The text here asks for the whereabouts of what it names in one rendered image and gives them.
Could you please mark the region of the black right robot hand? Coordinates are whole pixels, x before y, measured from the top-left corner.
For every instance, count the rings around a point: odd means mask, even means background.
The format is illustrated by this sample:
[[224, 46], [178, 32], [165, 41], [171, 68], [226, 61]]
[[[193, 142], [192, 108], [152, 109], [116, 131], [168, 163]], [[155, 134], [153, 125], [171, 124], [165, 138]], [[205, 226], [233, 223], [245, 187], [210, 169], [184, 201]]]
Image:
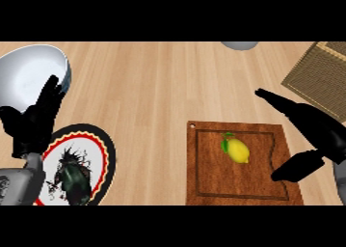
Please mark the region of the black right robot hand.
[[316, 107], [297, 103], [282, 96], [257, 89], [254, 94], [285, 115], [313, 149], [297, 153], [273, 171], [270, 179], [298, 182], [325, 164], [322, 157], [335, 164], [346, 160], [346, 127]]

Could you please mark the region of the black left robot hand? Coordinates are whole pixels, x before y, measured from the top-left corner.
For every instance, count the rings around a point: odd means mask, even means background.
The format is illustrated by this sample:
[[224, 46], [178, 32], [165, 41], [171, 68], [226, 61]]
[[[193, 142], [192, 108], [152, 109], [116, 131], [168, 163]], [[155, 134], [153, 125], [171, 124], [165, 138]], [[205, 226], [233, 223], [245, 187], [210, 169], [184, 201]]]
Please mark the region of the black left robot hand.
[[63, 96], [57, 77], [51, 75], [35, 103], [26, 107], [23, 112], [11, 106], [0, 106], [3, 129], [13, 137], [13, 158], [22, 158], [32, 152], [41, 154], [45, 151]]

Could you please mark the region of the tan wicker basket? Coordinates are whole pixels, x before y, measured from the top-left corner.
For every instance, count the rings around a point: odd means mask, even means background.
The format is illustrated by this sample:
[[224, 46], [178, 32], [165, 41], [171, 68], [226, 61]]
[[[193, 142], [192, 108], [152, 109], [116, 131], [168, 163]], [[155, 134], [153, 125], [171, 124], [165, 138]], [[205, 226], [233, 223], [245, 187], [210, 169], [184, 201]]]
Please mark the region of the tan wicker basket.
[[346, 122], [346, 41], [316, 41], [309, 46], [282, 85]]

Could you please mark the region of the yellow lemon with green leaf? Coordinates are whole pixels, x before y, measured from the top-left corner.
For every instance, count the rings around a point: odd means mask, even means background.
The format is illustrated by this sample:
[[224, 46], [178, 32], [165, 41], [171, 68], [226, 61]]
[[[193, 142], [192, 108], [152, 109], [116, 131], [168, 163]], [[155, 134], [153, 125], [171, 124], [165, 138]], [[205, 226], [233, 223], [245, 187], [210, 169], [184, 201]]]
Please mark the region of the yellow lemon with green leaf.
[[235, 163], [249, 163], [249, 149], [230, 132], [221, 133], [220, 148]]

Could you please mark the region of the brown wooden cutting board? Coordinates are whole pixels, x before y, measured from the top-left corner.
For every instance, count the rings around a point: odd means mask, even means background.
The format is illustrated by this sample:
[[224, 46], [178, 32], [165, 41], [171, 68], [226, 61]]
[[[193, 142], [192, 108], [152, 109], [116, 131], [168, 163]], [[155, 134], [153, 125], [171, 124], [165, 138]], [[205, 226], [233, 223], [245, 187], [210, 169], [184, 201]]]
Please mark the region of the brown wooden cutting board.
[[[249, 149], [249, 163], [232, 161], [220, 148], [230, 132]], [[186, 123], [187, 205], [301, 205], [298, 185], [270, 180], [288, 160], [283, 128], [266, 123]]]

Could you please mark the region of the silver metal bowl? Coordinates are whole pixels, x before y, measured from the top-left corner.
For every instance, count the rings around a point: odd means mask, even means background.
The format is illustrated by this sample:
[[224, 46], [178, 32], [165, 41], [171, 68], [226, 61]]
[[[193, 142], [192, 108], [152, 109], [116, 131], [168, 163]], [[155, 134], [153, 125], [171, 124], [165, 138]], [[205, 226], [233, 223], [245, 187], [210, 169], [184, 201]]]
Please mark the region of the silver metal bowl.
[[0, 57], [0, 106], [20, 112], [35, 103], [50, 76], [68, 91], [71, 67], [63, 52], [51, 45], [31, 44]]

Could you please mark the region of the decorated plate with black rim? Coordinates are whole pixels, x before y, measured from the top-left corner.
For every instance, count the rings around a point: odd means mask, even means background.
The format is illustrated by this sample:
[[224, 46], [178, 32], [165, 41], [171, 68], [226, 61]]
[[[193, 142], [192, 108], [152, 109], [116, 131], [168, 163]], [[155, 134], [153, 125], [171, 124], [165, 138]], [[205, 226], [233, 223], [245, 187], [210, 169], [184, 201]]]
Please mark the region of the decorated plate with black rim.
[[65, 163], [87, 168], [91, 194], [87, 206], [96, 206], [113, 177], [115, 149], [105, 131], [94, 125], [77, 123], [60, 128], [51, 135], [50, 145], [43, 153], [45, 179], [34, 204], [38, 206], [68, 206], [62, 181], [54, 180]]

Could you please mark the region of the grey rounded object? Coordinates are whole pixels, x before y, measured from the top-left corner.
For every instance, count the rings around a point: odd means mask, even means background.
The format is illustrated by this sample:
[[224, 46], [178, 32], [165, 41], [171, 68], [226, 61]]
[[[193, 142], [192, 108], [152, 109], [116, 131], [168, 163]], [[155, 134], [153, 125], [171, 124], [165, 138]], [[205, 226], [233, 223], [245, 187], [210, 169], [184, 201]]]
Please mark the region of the grey rounded object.
[[245, 51], [255, 47], [255, 41], [223, 41], [221, 44], [232, 50]]

